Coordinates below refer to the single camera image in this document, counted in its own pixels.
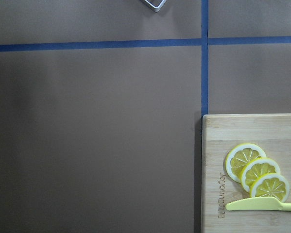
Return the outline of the lemon slice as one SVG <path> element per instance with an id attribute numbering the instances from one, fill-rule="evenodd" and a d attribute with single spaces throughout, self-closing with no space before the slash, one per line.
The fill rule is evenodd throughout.
<path id="1" fill-rule="evenodd" d="M 240 173 L 240 183 L 246 192 L 250 192 L 253 183 L 268 173 L 281 174 L 278 163 L 271 158 L 256 158 L 251 160 Z"/>
<path id="2" fill-rule="evenodd" d="M 281 174 L 267 173 L 257 178 L 250 187 L 250 197 L 274 197 L 285 202 L 290 195 L 290 183 Z"/>
<path id="3" fill-rule="evenodd" d="M 240 183 L 242 169 L 257 158 L 266 158 L 264 150 L 253 143 L 242 143 L 235 146 L 225 158 L 225 170 L 228 176 L 235 182 Z"/>

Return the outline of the lemon slice near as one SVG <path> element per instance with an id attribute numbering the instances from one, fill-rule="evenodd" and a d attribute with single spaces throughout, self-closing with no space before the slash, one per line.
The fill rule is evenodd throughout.
<path id="1" fill-rule="evenodd" d="M 274 197 L 285 202 L 290 195 L 290 183 L 281 174 L 267 173 L 257 178 L 250 187 L 250 197 Z"/>

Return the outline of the lemon slice far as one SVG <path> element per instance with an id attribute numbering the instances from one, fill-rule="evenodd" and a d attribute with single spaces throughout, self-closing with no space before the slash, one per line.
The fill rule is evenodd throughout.
<path id="1" fill-rule="evenodd" d="M 225 158 L 225 170 L 228 176 L 235 182 L 240 183 L 242 169 L 257 158 L 266 158 L 264 150 L 253 143 L 242 143 L 235 146 Z"/>

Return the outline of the lemon slice middle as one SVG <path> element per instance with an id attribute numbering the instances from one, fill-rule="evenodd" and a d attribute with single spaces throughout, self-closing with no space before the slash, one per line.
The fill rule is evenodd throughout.
<path id="1" fill-rule="evenodd" d="M 256 158 L 251 160 L 240 173 L 240 183 L 246 192 L 250 192 L 253 183 L 268 173 L 281 174 L 278 163 L 271 158 Z"/>

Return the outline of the wooden cutting board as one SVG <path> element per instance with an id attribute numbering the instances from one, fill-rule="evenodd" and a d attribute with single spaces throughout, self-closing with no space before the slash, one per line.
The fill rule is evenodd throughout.
<path id="1" fill-rule="evenodd" d="M 206 115 L 202 139 L 201 231 L 291 233 L 291 212 L 225 209 L 227 203 L 248 197 L 225 171 L 225 158 L 238 144 L 260 146 L 291 186 L 291 114 Z"/>

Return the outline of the yellow plastic knife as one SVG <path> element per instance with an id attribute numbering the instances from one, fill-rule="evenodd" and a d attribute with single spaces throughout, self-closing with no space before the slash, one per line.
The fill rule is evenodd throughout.
<path id="1" fill-rule="evenodd" d="M 225 205 L 228 211 L 271 210 L 291 212 L 291 203 L 284 203 L 274 197 L 246 198 Z"/>

